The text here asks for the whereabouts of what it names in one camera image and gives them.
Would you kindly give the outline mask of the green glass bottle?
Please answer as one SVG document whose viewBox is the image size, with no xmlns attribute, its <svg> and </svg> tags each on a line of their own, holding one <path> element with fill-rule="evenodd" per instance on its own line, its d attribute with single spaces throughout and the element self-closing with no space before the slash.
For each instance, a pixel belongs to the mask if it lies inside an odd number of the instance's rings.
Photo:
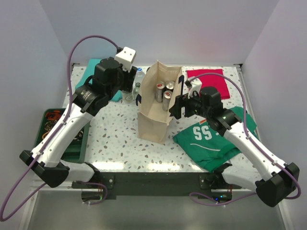
<svg viewBox="0 0 307 230">
<path fill-rule="evenodd" d="M 140 86 L 141 86 L 141 84 L 139 82 L 135 83 L 135 86 L 133 88 L 133 99 L 134 100 L 136 100 L 136 98 L 139 94 Z"/>
</svg>

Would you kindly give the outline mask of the beige canvas bag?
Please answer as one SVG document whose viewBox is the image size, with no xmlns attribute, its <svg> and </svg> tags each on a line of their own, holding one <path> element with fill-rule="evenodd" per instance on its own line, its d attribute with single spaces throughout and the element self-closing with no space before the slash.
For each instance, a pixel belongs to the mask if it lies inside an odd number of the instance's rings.
<svg viewBox="0 0 307 230">
<path fill-rule="evenodd" d="M 167 66 L 156 62 L 147 70 L 136 99 L 138 112 L 138 137 L 151 142 L 164 144 L 167 130 L 173 117 L 163 110 L 163 103 L 155 99 L 158 82 L 173 81 L 175 87 L 170 99 L 169 107 L 175 103 L 176 96 L 183 93 L 184 75 L 182 67 Z"/>
</svg>

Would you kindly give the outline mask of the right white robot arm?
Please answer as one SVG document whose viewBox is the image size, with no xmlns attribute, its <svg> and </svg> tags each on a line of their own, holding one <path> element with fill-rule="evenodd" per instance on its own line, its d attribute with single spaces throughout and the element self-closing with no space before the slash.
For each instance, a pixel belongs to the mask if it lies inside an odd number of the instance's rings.
<svg viewBox="0 0 307 230">
<path fill-rule="evenodd" d="M 299 167 L 295 163 L 285 163 L 270 152 L 248 131 L 237 114 L 223 107 L 220 93 L 214 87 L 205 87 L 200 92 L 176 96 L 169 112 L 176 119 L 192 115 L 205 118 L 209 126 L 234 144 L 258 171 L 258 175 L 252 176 L 227 172 L 224 169 L 213 177 L 217 187 L 238 185 L 252 191 L 270 207 L 276 206 L 284 199 L 300 197 Z"/>
</svg>

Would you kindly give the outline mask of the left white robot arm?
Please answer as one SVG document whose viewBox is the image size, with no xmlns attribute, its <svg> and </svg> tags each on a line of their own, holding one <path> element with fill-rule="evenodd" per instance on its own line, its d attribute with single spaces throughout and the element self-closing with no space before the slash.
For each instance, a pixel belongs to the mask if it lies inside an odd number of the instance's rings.
<svg viewBox="0 0 307 230">
<path fill-rule="evenodd" d="M 20 159 L 49 187 L 64 181 L 83 182 L 94 188 L 99 184 L 100 171 L 90 163 L 63 161 L 62 155 L 79 131 L 88 124 L 118 91 L 132 91 L 137 72 L 133 57 L 109 57 L 102 59 L 84 85 L 78 87 L 72 104 L 48 135 L 31 151 L 24 150 Z"/>
</svg>

